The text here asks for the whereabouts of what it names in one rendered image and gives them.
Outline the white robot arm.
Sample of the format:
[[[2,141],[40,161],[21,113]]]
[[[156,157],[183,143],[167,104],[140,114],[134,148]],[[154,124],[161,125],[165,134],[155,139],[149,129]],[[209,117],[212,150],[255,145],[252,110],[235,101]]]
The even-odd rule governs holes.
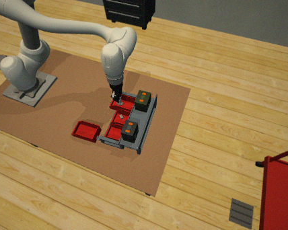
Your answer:
[[[137,35],[131,27],[109,28],[102,24],[46,17],[34,9],[35,0],[0,0],[0,15],[18,23],[22,41],[17,56],[7,56],[0,64],[5,78],[16,88],[17,98],[35,98],[46,82],[36,78],[37,70],[50,54],[49,45],[39,38],[38,30],[57,34],[93,34],[105,39],[101,51],[102,68],[111,85],[122,83],[123,71],[133,52]],[[118,47],[118,46],[120,47]]]

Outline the grey metal shelf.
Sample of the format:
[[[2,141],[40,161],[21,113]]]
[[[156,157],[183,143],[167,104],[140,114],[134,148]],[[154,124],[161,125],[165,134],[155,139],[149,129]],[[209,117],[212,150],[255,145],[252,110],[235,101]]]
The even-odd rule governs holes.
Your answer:
[[[123,92],[123,91],[122,91],[122,94],[130,96],[132,98],[137,97],[137,95]],[[134,149],[137,151],[137,154],[139,154],[139,151],[141,154],[141,150],[143,148],[143,144],[145,142],[145,139],[146,139],[146,136],[147,136],[147,133],[148,133],[155,109],[156,109],[156,105],[157,105],[157,94],[156,94],[155,98],[151,98],[151,102],[150,102],[150,105],[148,107],[147,112],[142,112],[142,111],[136,110],[135,104],[133,105],[133,108],[131,110],[131,113],[129,115],[128,120],[138,123],[139,132],[137,134],[137,138],[135,140],[135,143],[124,141],[122,138],[122,135],[121,135],[119,141],[115,141],[113,139],[109,139],[109,138],[106,138],[103,136],[97,136],[97,140],[100,140],[104,144],[111,145],[111,146],[117,147],[119,149],[124,149],[124,147],[127,147],[129,149]],[[151,109],[152,109],[152,111],[151,111]],[[150,115],[150,113],[151,113],[151,115]]]

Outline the red open-front bin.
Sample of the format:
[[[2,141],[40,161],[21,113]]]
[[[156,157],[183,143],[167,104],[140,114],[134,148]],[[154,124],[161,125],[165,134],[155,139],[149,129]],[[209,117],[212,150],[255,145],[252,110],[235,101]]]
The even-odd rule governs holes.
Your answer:
[[[121,137],[120,132],[122,130],[122,127],[123,126],[119,124],[110,124],[104,137],[119,141],[119,138]]]
[[[121,100],[122,100],[123,105],[120,106],[120,105],[116,104],[116,102],[112,99],[112,101],[110,103],[110,109],[126,110],[126,111],[131,112],[136,98],[132,98],[132,97],[127,96],[127,95],[121,95],[121,96],[122,96]]]
[[[128,120],[129,118],[129,115],[130,115],[131,112],[129,111],[126,111],[126,110],[116,110],[115,114],[114,114],[114,117],[111,121],[111,124],[119,124],[119,125],[124,125],[124,122],[125,120]],[[123,116],[123,119],[120,119],[120,116],[121,115]]]
[[[86,121],[78,121],[76,127],[71,134],[74,137],[96,143],[97,136],[100,135],[101,130],[102,129],[97,124],[92,124]]]

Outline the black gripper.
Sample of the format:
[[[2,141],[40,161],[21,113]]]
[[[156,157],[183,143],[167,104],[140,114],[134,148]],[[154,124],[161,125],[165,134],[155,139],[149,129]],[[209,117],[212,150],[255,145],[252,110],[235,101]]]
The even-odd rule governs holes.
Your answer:
[[[113,95],[111,95],[111,98],[116,102],[116,104],[121,105],[120,103],[122,103],[121,95],[122,95],[123,82],[119,85],[111,85],[111,84],[109,85],[113,93]]]

